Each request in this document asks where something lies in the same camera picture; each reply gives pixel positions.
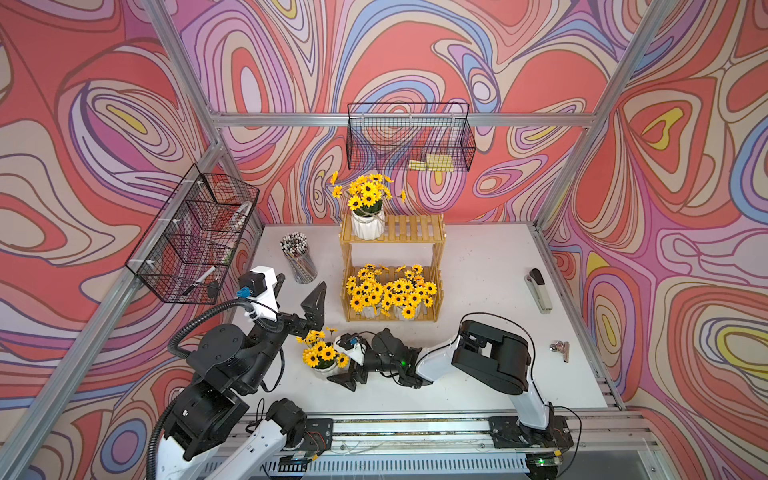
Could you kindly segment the sunflower pot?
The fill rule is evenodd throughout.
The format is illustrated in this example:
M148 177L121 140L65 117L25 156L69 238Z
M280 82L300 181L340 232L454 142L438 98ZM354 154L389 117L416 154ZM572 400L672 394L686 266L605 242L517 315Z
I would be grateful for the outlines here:
M366 264L353 267L344 282L346 303L354 316L363 320L388 317L391 305L386 301L385 275L389 269L383 265Z
M402 265L383 283L380 309L399 321L426 320L436 306L438 282L420 265Z
M405 188L396 189L395 182L389 176L372 173L359 175L343 184L339 172L330 175L331 195L348 209L354 235L364 241L381 237L385 230L386 213L384 207L396 198L405 201Z
M321 378L346 373L350 366L349 356L337 351L332 342L334 332L334 329L329 333L324 330L310 330L304 337L297 338L297 343L303 348L303 363Z

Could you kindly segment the wooden two-tier shelf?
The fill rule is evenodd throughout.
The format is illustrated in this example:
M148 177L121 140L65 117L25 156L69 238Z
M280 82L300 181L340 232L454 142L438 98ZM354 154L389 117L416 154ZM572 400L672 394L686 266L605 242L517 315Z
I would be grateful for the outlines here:
M444 218L441 214L436 215L418 215L418 216L406 216L406 215L386 215L385 230L381 237L372 241L364 241L357 238L352 230L351 216L344 218L341 225L340 233L340 247L342 253L342 259L344 262L344 280L342 284L341 301L345 315L345 319L348 322L354 321L399 321L392 315L388 317L379 317L374 320L363 320L360 317L354 316L347 306L346 295L344 293L344 282L348 275L351 274L353 267L360 268L364 265L356 266L353 261L353 247L355 245L393 245L393 246L413 246L423 245L431 248L431 261L428 265L424 266L427 271L433 276L433 279L438 282L438 296L437 304L430 309L427 314L426 321L435 322L438 320L442 301L444 297L443 283L441 278L440 264L443 257L444 247L446 241L446 232ZM399 265L391 264L377 264L383 265L389 269L389 272L385 275L385 280L390 280L393 276L394 269L402 265L414 265L418 263L401 263Z

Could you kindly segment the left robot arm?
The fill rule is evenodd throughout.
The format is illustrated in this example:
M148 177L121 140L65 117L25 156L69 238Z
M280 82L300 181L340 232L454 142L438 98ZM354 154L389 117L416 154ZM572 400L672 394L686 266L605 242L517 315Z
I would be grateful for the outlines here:
M264 378L283 345L294 336L305 339L325 323L326 283L318 284L301 303L301 314L280 311L276 302L284 282L268 283L262 273L240 280L236 296L184 324L167 349L184 360L194 375L187 387L160 414L147 446L149 479L193 479L199 468L229 437L247 413L245 397L267 389ZM242 308L253 323L248 332L233 324L209 330L193 350L182 341L198 327L231 309Z

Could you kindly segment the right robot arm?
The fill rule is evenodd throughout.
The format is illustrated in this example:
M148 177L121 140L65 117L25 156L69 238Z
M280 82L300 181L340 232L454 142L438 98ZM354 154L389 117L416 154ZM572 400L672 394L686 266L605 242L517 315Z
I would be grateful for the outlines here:
M543 400L533 378L535 349L518 334L463 320L453 340L429 350L410 347L385 328L369 340L345 333L332 344L348 365L328 377L350 391L367 383L370 373L392 378L399 386L419 389L461 371L506 395L515 414L489 420L496 448L549 448L565 452L578 445L555 407Z

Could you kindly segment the clear cup of pencils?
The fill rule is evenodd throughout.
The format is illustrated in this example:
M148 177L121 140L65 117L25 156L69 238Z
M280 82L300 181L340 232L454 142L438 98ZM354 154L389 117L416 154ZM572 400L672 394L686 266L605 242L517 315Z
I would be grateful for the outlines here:
M292 232L280 240L283 254L289 262L294 280L309 284L317 277L317 269L311 258L308 238L304 233Z

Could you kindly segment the white marker in basket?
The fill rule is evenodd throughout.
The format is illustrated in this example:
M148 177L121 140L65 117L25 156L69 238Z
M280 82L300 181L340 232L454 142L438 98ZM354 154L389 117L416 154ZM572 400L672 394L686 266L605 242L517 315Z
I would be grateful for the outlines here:
M201 274L196 280L194 280L190 285L188 285L183 292L181 293L182 296L189 295L195 288L197 288L199 285L204 283L204 281L212 275L217 270L216 266L209 267L203 274Z

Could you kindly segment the grey black stapler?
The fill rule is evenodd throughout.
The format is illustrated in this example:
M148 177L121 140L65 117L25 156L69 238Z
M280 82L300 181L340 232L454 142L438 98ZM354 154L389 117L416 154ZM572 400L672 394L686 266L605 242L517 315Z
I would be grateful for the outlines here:
M529 287L537 308L542 314L548 314L553 309L543 274L538 268L532 268L525 275L524 280Z

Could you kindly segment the metal binder clip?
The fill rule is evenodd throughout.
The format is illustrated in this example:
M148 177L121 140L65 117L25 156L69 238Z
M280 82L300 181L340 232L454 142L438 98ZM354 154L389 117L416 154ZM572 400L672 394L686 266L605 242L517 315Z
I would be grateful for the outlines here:
M570 343L568 341L555 341L550 344L550 350L559 353L564 363L570 361Z

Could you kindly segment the yellow sticky notes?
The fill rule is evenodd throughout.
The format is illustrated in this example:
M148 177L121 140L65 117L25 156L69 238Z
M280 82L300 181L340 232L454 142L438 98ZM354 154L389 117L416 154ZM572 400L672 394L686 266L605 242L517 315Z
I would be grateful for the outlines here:
M444 154L426 154L423 159L411 159L408 169L414 171L453 172L453 158Z

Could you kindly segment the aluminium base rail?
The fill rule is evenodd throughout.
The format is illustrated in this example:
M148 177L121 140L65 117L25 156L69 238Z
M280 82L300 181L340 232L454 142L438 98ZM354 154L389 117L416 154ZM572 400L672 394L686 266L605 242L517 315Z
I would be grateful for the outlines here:
M645 422L628 412L560 412L550 446L512 441L509 417L340 415L290 428L240 424L218 446L185 458L159 440L150 479L672 479Z

